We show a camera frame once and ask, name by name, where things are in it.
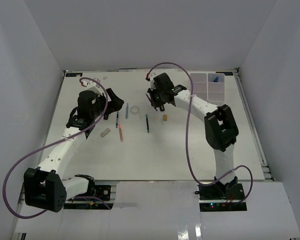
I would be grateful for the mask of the green pen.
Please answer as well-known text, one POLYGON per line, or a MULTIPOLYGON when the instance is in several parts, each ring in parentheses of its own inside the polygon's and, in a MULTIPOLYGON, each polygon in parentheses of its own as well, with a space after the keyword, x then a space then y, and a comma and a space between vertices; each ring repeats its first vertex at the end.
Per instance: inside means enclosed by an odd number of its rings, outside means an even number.
POLYGON ((145 115, 145 118, 146 118, 147 133, 150 133, 148 114, 145 115))

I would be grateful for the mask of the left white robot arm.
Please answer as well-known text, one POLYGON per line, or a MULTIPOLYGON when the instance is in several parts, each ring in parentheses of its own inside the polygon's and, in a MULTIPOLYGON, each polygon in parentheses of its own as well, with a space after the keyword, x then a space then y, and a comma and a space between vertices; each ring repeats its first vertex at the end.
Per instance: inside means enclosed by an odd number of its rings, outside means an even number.
POLYGON ((90 88, 79 93, 77 107, 71 113, 61 142, 36 167, 23 176, 24 198, 28 206, 59 212, 66 200, 76 196, 89 200, 95 195, 94 178, 84 174, 64 179, 63 175, 78 148, 88 139, 98 117, 122 109, 124 100, 111 88, 100 93, 90 88))

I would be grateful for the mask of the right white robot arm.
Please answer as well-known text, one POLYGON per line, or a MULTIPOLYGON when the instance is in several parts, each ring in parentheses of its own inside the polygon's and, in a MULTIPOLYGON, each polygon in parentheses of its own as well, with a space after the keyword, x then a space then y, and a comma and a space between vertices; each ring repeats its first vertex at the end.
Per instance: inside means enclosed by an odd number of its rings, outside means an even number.
POLYGON ((163 112, 164 105, 171 104, 187 110, 188 117, 195 116, 203 122, 206 141, 214 151, 216 173, 212 183, 203 183, 201 187, 214 188, 219 198, 228 199, 238 184, 233 152, 239 130, 231 108, 208 103, 195 95, 192 88, 174 85, 166 73, 154 76, 148 73, 146 80, 150 83, 148 98, 155 110, 163 112))

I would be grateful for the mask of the blue dark pen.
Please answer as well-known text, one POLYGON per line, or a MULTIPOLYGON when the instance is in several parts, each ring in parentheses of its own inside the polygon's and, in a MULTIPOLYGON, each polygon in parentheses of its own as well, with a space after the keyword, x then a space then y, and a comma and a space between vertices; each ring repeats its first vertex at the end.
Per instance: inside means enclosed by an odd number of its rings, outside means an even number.
POLYGON ((119 113, 119 111, 117 111, 117 113, 116 113, 116 125, 115 125, 116 128, 119 127, 119 117, 120 117, 120 113, 119 113))

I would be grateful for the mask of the light blue pen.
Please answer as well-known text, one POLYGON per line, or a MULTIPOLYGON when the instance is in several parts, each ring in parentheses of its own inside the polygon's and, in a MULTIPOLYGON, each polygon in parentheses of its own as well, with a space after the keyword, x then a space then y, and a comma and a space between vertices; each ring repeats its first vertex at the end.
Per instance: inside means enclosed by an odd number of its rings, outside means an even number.
POLYGON ((126 104, 126 111, 125 111, 125 119, 128 119, 128 114, 129 114, 129 104, 126 104))

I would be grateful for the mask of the clear tape roll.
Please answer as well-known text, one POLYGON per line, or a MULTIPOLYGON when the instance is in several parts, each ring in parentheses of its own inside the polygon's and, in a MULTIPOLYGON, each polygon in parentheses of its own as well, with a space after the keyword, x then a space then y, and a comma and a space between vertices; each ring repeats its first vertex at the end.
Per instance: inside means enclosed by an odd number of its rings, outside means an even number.
POLYGON ((130 112, 132 115, 137 115, 140 112, 140 108, 137 105, 134 105, 130 108, 130 112))

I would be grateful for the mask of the orange pen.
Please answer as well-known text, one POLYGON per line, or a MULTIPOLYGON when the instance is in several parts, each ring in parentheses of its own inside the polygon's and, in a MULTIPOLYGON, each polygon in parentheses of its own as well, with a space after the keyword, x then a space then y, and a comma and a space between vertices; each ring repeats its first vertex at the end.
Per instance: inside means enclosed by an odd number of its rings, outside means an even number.
POLYGON ((120 141, 123 142, 124 138, 123 138, 123 132, 122 132, 121 124, 118 125, 118 129, 119 129, 120 141))

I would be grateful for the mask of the white compartment organizer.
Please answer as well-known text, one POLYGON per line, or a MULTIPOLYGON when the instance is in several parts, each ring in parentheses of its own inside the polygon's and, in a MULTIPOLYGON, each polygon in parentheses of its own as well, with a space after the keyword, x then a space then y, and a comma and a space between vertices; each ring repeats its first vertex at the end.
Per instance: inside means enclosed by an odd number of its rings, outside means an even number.
POLYGON ((193 93, 204 101, 221 105, 225 101, 225 75, 223 73, 191 73, 193 93))

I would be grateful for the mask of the blue item in organizer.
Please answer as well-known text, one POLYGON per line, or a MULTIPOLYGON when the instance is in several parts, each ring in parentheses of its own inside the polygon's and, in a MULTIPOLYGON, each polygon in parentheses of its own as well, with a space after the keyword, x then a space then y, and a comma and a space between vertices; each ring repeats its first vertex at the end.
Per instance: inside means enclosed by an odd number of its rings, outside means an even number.
POLYGON ((217 83, 219 81, 219 76, 216 76, 213 80, 213 82, 217 83))

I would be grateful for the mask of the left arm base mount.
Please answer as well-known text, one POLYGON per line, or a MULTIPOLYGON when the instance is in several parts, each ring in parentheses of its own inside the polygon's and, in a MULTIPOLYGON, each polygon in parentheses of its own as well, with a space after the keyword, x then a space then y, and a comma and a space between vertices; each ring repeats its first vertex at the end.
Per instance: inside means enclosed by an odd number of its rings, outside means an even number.
POLYGON ((116 196, 116 186, 99 184, 95 186, 92 193, 84 193, 68 200, 64 209, 66 210, 110 210, 113 208, 116 196))

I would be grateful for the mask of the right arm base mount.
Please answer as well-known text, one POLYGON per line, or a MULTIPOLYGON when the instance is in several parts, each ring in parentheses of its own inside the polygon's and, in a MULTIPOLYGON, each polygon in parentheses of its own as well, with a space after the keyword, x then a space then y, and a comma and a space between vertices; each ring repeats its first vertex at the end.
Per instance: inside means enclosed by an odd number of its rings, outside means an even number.
POLYGON ((223 194, 218 192, 214 186, 198 186, 194 192, 199 197, 200 212, 245 212, 247 205, 245 201, 238 203, 245 197, 243 186, 237 184, 229 192, 223 194))

